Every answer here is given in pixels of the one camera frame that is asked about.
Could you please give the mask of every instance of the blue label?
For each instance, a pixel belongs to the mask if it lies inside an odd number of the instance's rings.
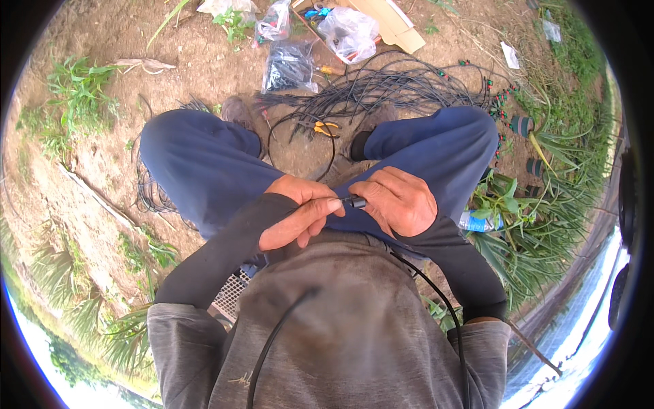
[[[470,213],[470,218],[468,219],[468,230],[472,232],[483,233],[486,231],[486,219],[478,219],[473,217]]]

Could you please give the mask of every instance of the cardboard box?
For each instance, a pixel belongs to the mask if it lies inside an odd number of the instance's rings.
[[[409,20],[393,0],[334,0],[334,2],[343,7],[350,7],[351,9],[360,11],[377,20],[379,22],[379,34],[386,44],[396,44],[409,54],[413,54],[425,45],[424,39],[413,28],[411,20]],[[291,3],[291,11],[307,27],[307,22],[303,16],[298,14],[298,11],[306,9],[313,3],[315,2],[312,0],[296,0]]]

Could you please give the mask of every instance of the blue pants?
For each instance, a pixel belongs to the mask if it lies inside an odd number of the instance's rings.
[[[366,180],[377,169],[394,166],[424,179],[438,211],[458,222],[497,148],[493,119],[476,107],[450,107],[426,118],[383,122],[364,147],[380,162],[335,189]],[[151,119],[141,134],[141,156],[179,213],[205,239],[255,200],[284,173],[257,159],[259,137],[215,115],[179,109]],[[327,227],[365,232],[390,243],[367,213],[345,206],[343,218],[329,216]]]

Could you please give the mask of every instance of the hand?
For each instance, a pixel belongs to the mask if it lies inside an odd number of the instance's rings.
[[[298,239],[300,248],[307,247],[309,239],[317,236],[334,213],[345,216],[345,208],[336,193],[318,182],[284,175],[272,182],[264,193],[279,193],[293,199],[300,208],[281,222],[264,230],[259,238],[261,251],[278,249]]]
[[[353,183],[349,191],[366,199],[363,210],[393,238],[392,230],[404,237],[417,236],[434,223],[438,214],[427,183],[391,166],[376,171],[365,182]]]

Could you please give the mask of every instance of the black arm sleeve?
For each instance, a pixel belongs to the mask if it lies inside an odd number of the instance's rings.
[[[154,303],[189,304],[206,310],[230,274],[259,252],[261,233],[297,208],[293,199],[277,193],[265,193],[243,206],[227,226],[166,277]]]
[[[430,228],[417,236],[393,234],[441,268],[452,294],[463,307],[464,323],[476,317],[504,320],[506,293],[502,282],[486,259],[461,236],[452,219],[438,213]]]

